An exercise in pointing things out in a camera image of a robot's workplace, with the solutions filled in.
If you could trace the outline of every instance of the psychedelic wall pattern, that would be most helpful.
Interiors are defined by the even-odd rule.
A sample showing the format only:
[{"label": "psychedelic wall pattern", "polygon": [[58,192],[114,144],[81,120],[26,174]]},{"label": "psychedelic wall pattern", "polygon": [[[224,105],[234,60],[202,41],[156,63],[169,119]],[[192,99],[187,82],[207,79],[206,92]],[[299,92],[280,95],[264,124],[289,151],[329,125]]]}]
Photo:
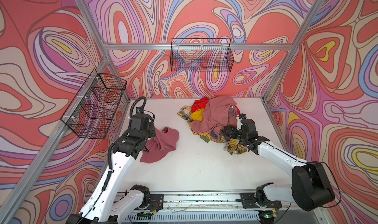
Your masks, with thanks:
[{"label": "psychedelic wall pattern", "polygon": [[126,91],[130,98],[262,96],[285,51],[244,50],[239,55],[231,72],[172,72],[170,51],[110,53],[121,78],[128,82]]},{"label": "psychedelic wall pattern", "polygon": [[[233,43],[291,43],[313,0],[87,0],[105,42],[165,43],[229,37]],[[131,98],[260,97],[284,51],[234,51],[231,73],[171,72],[170,51],[110,52]]]},{"label": "psychedelic wall pattern", "polygon": [[[0,0],[0,205],[101,59],[74,0]],[[62,223],[83,205],[124,107],[106,140],[67,133],[14,223]]]},{"label": "psychedelic wall pattern", "polygon": [[87,0],[109,43],[173,37],[231,37],[234,43],[291,43],[313,0]]},{"label": "psychedelic wall pattern", "polygon": [[378,223],[377,24],[378,0],[326,0],[268,101],[290,152],[333,170],[334,223]]},{"label": "psychedelic wall pattern", "polygon": [[14,217],[14,224],[65,223],[94,191],[109,144],[121,126],[122,99],[105,140],[68,133]]}]

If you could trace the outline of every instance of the black wire basket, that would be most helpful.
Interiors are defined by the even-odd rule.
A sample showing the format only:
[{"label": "black wire basket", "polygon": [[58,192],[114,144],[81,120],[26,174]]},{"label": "black wire basket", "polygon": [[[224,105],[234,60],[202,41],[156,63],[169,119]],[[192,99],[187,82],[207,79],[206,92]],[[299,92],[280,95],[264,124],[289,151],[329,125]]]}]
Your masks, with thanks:
[{"label": "black wire basket", "polygon": [[231,72],[230,38],[172,38],[170,42],[172,71]]},{"label": "black wire basket", "polygon": [[72,115],[64,113],[61,120],[79,138],[105,139],[126,84],[126,80],[112,74],[97,73]]}]

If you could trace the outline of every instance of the cable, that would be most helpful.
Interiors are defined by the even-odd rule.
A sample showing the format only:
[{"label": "cable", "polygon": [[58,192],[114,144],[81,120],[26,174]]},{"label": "cable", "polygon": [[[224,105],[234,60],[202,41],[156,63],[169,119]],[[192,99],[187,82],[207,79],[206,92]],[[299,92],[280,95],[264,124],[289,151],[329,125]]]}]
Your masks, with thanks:
[{"label": "cable", "polygon": [[144,110],[145,112],[149,112],[152,114],[152,120],[151,120],[151,123],[155,121],[155,114],[153,112],[150,112],[150,111],[147,111],[147,110]]},{"label": "cable", "polygon": [[282,216],[277,221],[275,221],[273,224],[276,224],[279,220],[281,220],[281,218],[285,215],[287,210],[289,210],[290,206],[291,206],[291,203],[289,204],[289,207],[286,209],[286,211],[282,214]]},{"label": "cable", "polygon": [[333,172],[332,172],[331,168],[328,166],[327,163],[325,163],[325,162],[302,162],[302,161],[299,161],[298,159],[296,159],[295,157],[288,155],[287,153],[285,153],[285,154],[287,156],[291,157],[292,159],[296,160],[297,162],[304,163],[304,164],[322,164],[322,163],[324,163],[328,167],[328,170],[331,172],[332,178],[333,178],[334,182],[336,183],[337,189],[339,190],[339,201],[335,205],[332,205],[332,206],[328,206],[328,207],[320,206],[320,207],[322,207],[322,208],[333,208],[333,207],[336,207],[337,205],[339,205],[341,203],[341,191],[340,191],[339,184],[337,184],[337,181],[336,181],[336,179],[333,175]]},{"label": "cable", "polygon": [[76,224],[78,224],[79,222],[81,222],[89,214],[89,212],[92,211],[92,209],[94,208],[95,204],[97,203],[97,200],[100,198],[102,192],[104,192],[106,190],[106,187],[108,186],[111,174],[113,173],[113,162],[111,160],[111,154],[112,154],[112,149],[113,149],[114,145],[115,145],[115,142],[112,143],[109,146],[109,148],[108,148],[108,166],[109,166],[109,169],[108,169],[108,174],[106,175],[106,179],[105,179],[104,185],[102,186],[101,193],[98,196],[98,198],[96,199],[96,201],[93,203],[92,208]]},{"label": "cable", "polygon": [[146,101],[147,101],[147,98],[146,98],[146,97],[140,97],[140,98],[136,99],[135,102],[131,105],[131,108],[130,108],[129,128],[131,127],[131,117],[133,116],[134,107],[135,107],[135,105],[136,105],[140,100],[142,100],[142,99],[143,99],[143,105],[142,105],[142,107],[144,108],[145,103],[146,103]]},{"label": "cable", "polygon": [[113,152],[112,149],[113,149],[114,145],[115,145],[115,143],[112,143],[108,148],[108,166],[109,166],[109,169],[108,169],[108,174],[106,175],[104,185],[102,186],[102,189],[101,189],[102,191],[106,190],[106,187],[108,186],[111,174],[113,173],[113,162],[111,160],[111,154]]},{"label": "cable", "polygon": [[328,166],[328,164],[325,163],[325,162],[319,162],[319,163],[324,163],[328,167],[329,171],[331,172],[332,178],[333,178],[334,182],[336,183],[337,189],[339,190],[339,201],[335,205],[328,206],[328,207],[326,207],[326,206],[320,206],[320,207],[322,207],[322,208],[333,208],[333,207],[336,207],[337,205],[339,205],[341,203],[341,191],[340,191],[340,187],[337,184],[337,181],[336,181],[336,179],[335,179],[335,177],[334,177],[334,175],[333,175],[330,167]]},{"label": "cable", "polygon": [[100,195],[98,196],[98,198],[96,199],[96,201],[93,203],[93,205],[92,205],[92,208],[87,212],[87,214],[85,214],[76,224],[78,224],[78,223],[80,223],[88,214],[89,214],[89,212],[90,211],[92,211],[92,209],[94,208],[94,206],[96,205],[96,203],[97,203],[97,201],[98,201],[98,199],[100,198],[100,196],[102,195],[102,190],[101,190],[101,193],[100,193]]},{"label": "cable", "polygon": [[160,203],[158,201],[153,200],[153,199],[151,199],[151,201],[154,201],[156,204],[158,204],[159,205],[159,209],[161,208],[161,205],[160,205]]},{"label": "cable", "polygon": [[134,224],[134,222],[132,222],[132,221],[131,221],[131,219],[130,219],[130,216],[129,216],[129,215],[127,216],[127,218],[129,219],[129,221],[130,221],[130,222],[131,222],[132,224]]}]

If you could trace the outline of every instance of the pink cloth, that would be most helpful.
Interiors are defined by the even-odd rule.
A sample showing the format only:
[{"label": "pink cloth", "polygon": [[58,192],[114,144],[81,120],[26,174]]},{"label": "pink cloth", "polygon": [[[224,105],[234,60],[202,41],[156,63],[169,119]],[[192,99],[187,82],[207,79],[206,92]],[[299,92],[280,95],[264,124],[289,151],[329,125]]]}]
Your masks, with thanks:
[{"label": "pink cloth", "polygon": [[225,126],[237,126],[236,115],[237,108],[230,109],[235,106],[236,102],[227,96],[220,96],[210,99],[202,114],[202,121],[193,121],[190,126],[193,131],[199,134],[211,133],[215,141],[220,141],[219,132]]},{"label": "pink cloth", "polygon": [[150,152],[143,152],[141,162],[153,163],[165,157],[170,151],[176,150],[179,133],[177,130],[165,127],[162,131],[155,130],[156,137],[145,145]]}]

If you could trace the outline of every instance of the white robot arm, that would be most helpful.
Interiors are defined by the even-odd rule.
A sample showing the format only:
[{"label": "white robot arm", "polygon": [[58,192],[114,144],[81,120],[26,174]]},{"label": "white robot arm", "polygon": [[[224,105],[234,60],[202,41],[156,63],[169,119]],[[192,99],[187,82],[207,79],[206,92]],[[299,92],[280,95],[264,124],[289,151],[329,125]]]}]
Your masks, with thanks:
[{"label": "white robot arm", "polygon": [[272,161],[291,176],[291,184],[267,183],[256,188],[256,204],[266,207],[272,201],[296,203],[305,211],[311,211],[334,200],[331,184],[321,163],[308,162],[277,147],[269,139],[258,136],[255,122],[245,114],[238,115],[238,127],[224,129],[226,138],[239,139],[239,143]]},{"label": "white robot arm", "polygon": [[[136,108],[137,102],[144,100],[142,107]],[[135,185],[130,192],[114,204],[114,198],[120,189],[127,171],[134,163],[140,151],[148,151],[145,147],[148,138],[155,137],[154,118],[144,113],[145,97],[138,98],[130,109],[130,122],[127,130],[111,144],[108,150],[108,167],[94,190],[88,202],[81,208],[80,213],[71,214],[66,224],[104,223],[117,224],[136,208],[146,214],[157,212],[161,206],[157,201],[151,202],[149,188]]]},{"label": "white robot arm", "polygon": [[[144,100],[143,106],[135,104]],[[71,214],[66,224],[120,224],[136,208],[152,215],[161,204],[150,199],[149,188],[135,185],[130,192],[114,204],[114,199],[127,171],[134,163],[140,151],[146,151],[148,138],[155,136],[154,118],[144,114],[145,97],[135,101],[130,110],[129,128],[109,147],[108,167],[92,196],[81,208],[80,213]],[[239,115],[238,127],[228,126],[224,129],[227,138],[236,138],[240,143],[272,161],[292,177],[292,184],[276,185],[267,183],[257,187],[254,201],[256,205],[267,207],[272,201],[297,203],[305,211],[311,211],[334,200],[334,193],[323,166],[318,162],[300,159],[274,145],[267,138],[258,136],[253,120]]]}]

